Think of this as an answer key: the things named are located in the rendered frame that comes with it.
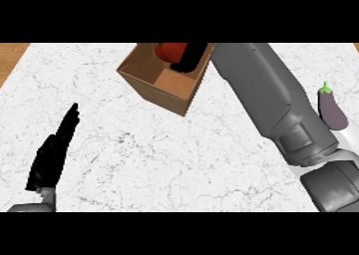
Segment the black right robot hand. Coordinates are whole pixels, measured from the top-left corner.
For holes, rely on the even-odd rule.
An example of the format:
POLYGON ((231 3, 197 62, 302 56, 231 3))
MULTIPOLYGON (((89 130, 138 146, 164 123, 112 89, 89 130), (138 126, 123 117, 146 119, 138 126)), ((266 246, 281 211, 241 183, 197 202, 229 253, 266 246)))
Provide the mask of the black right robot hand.
POLYGON ((189 73, 195 70, 198 62, 206 51, 207 43, 188 43, 182 58, 177 64, 172 64, 172 69, 179 73, 189 73))

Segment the brown cardboard box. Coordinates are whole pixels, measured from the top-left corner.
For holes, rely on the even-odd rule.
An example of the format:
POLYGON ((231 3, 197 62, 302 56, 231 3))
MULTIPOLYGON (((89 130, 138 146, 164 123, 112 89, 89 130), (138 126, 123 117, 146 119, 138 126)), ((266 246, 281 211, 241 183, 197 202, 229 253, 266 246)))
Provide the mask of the brown cardboard box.
POLYGON ((124 59, 117 72, 142 98, 185 116, 207 70, 214 43, 207 44, 197 68, 179 73, 155 53, 157 43, 141 43, 124 59))

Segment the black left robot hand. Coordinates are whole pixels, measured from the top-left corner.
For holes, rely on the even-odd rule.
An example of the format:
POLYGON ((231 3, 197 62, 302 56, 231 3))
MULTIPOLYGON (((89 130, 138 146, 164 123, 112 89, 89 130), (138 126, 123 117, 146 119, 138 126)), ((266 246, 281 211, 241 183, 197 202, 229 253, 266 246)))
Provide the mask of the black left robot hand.
POLYGON ((55 188, 58 185, 78 122, 78 104, 73 104, 56 133, 49 135, 37 150, 25 186, 28 191, 36 191, 40 188, 55 188))

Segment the purple eggplant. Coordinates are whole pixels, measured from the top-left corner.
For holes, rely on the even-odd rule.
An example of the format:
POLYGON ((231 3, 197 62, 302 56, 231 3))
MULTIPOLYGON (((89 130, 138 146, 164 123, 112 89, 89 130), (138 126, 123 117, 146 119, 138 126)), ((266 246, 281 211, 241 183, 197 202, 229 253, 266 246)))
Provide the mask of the purple eggplant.
POLYGON ((333 90, 328 84, 318 90, 318 113, 331 130, 343 130, 349 126, 346 115, 337 106, 333 90))

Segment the white plate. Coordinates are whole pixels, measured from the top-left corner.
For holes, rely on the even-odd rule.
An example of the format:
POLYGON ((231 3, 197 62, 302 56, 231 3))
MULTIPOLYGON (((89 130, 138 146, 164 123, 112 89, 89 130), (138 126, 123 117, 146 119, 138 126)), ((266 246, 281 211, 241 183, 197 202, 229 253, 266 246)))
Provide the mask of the white plate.
POLYGON ((359 170, 359 127, 350 124, 345 130, 334 130, 333 134, 339 140, 337 150, 316 161, 311 166, 291 166, 291 172, 300 177, 309 171, 318 169, 330 161, 349 160, 353 161, 359 170))

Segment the red bell pepper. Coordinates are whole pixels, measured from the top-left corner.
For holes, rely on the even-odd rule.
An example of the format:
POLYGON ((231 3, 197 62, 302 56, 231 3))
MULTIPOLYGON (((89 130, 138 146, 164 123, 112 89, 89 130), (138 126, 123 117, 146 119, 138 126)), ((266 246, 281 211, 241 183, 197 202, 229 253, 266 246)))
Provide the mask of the red bell pepper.
POLYGON ((177 64, 185 48, 186 43, 160 43, 155 48, 155 53, 164 62, 177 64))

